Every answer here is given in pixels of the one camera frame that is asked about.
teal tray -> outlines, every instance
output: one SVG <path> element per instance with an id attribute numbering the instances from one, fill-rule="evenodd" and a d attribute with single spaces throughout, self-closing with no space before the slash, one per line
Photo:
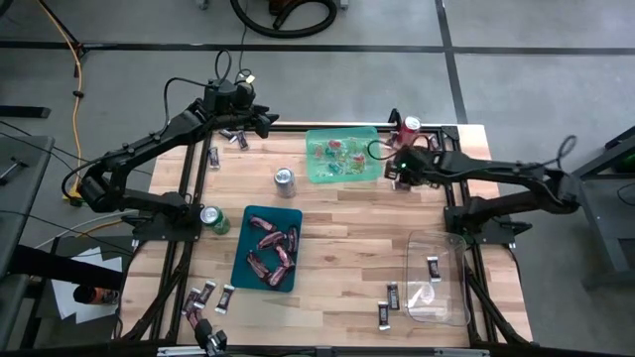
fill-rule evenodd
<path id="1" fill-rule="evenodd" d="M 252 214 L 275 224 L 278 230 L 285 233 L 289 231 L 292 225 L 298 227 L 298 249 L 296 253 L 291 253 L 296 267 L 298 266 L 298 252 L 300 251 L 300 241 L 302 237 L 302 212 L 297 209 L 250 205 L 245 207 L 245 212 L 242 217 L 240 238 L 238 238 L 238 248 L 236 249 L 236 257 L 234 258 L 234 268 L 231 271 L 231 284 L 236 288 L 288 293 L 294 289 L 296 270 L 291 271 L 277 289 L 273 289 L 261 282 L 251 269 L 249 263 L 247 263 L 247 254 L 250 250 L 253 250 L 272 273 L 280 265 L 280 258 L 278 258 L 275 249 L 257 250 L 256 245 L 267 235 L 267 232 L 249 224 L 249 216 Z"/>
<path id="2" fill-rule="evenodd" d="M 327 155 L 325 149 L 328 141 L 337 140 L 342 143 L 335 155 Z M 307 132 L 307 166 L 309 180 L 313 183 L 347 182 L 358 180 L 375 180 L 381 176 L 381 163 L 368 156 L 366 146 L 373 140 L 379 140 L 375 127 L 357 127 L 343 129 L 320 129 Z M 380 157 L 379 145 L 370 146 L 370 152 Z M 361 173 L 355 173 L 349 164 L 351 155 L 364 155 L 365 165 Z M 337 163 L 342 173 L 334 173 L 328 166 Z"/>

wooden tabletop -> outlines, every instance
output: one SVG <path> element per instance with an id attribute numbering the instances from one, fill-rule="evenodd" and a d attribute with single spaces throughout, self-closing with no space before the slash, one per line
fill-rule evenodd
<path id="1" fill-rule="evenodd" d="M 485 130 L 480 125 L 459 126 L 462 149 L 476 159 L 490 159 Z M 290 207 L 303 212 L 302 247 L 296 284 L 289 294 L 238 289 L 226 315 L 214 312 L 221 289 L 216 289 L 203 316 L 222 328 L 234 345 L 332 346 L 468 346 L 466 328 L 420 323 L 402 309 L 390 311 L 388 331 L 377 328 L 377 301 L 386 299 L 386 284 L 402 282 L 406 245 L 414 230 L 444 231 L 443 189 L 416 187 L 394 192 L 387 179 L 371 182 L 313 184 L 307 177 L 305 133 L 271 133 L 261 140 L 247 134 L 250 150 L 214 136 L 221 169 L 209 171 L 202 203 L 222 208 L 231 230 L 216 236 L 203 229 L 194 246 L 190 287 L 202 289 L 206 280 L 229 284 L 244 207 L 250 204 Z M 176 148 L 157 159 L 150 192 L 177 190 L 186 148 Z M 197 160 L 194 160 L 196 172 Z M 296 174 L 298 195 L 276 195 L 274 172 L 281 167 Z M 495 197 L 495 183 L 471 181 L 472 195 Z M 157 293 L 167 244 L 149 242 L 132 263 L 123 293 L 124 332 L 139 319 Z M 531 332 L 516 267 L 509 252 L 483 246 L 490 295 L 516 330 Z M 405 289 L 400 283 L 403 301 Z M 172 306 L 174 298 L 166 306 Z M 480 304 L 474 305 L 477 325 L 484 328 Z M 166 309 L 164 332 L 171 310 Z M 195 344 L 183 318 L 179 343 Z"/>

clear plastic container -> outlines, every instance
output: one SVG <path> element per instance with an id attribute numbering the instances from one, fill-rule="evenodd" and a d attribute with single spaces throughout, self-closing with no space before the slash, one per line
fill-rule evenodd
<path id="1" fill-rule="evenodd" d="M 452 326 L 469 323 L 464 252 L 465 241 L 458 235 L 424 231 L 410 234 L 404 283 L 407 299 L 403 304 L 416 321 Z M 431 274 L 431 268 L 438 271 Z"/>
<path id="2" fill-rule="evenodd" d="M 319 129 L 307 132 L 307 166 L 313 183 L 375 180 L 381 176 L 382 162 L 372 159 L 366 148 L 379 135 L 375 127 Z M 379 145 L 371 145 L 375 158 Z"/>

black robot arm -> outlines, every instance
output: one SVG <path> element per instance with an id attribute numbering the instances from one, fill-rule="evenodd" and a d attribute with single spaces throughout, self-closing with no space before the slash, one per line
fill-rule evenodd
<path id="1" fill-rule="evenodd" d="M 181 114 L 175 116 L 159 132 L 123 144 L 122 149 L 108 152 L 87 170 L 78 192 L 95 212 L 112 212 L 126 208 L 162 214 L 173 226 L 191 225 L 198 212 L 192 210 L 177 192 L 163 195 L 128 189 L 130 172 L 138 166 L 180 145 L 203 140 L 216 129 L 254 128 L 267 138 L 271 123 L 278 115 L 267 114 L 268 107 L 253 105 L 253 86 L 216 80 L 205 88 L 203 99 L 197 99 Z"/>
<path id="2" fill-rule="evenodd" d="M 400 183 L 450 184 L 479 179 L 519 184 L 528 190 L 492 199 L 471 197 L 463 207 L 454 207 L 450 231 L 480 233 L 483 224 L 495 217 L 542 209 L 550 213 L 573 213 L 578 181 L 560 169 L 541 164 L 505 163 L 476 160 L 462 152 L 429 151 L 420 146 L 404 146 L 386 163 L 384 176 Z"/>

green soda can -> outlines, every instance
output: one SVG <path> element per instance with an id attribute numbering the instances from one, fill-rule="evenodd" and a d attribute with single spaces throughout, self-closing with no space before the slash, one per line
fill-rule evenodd
<path id="1" fill-rule="evenodd" d="M 204 208 L 200 212 L 200 221 L 218 235 L 229 232 L 229 219 L 218 207 L 209 206 Z"/>

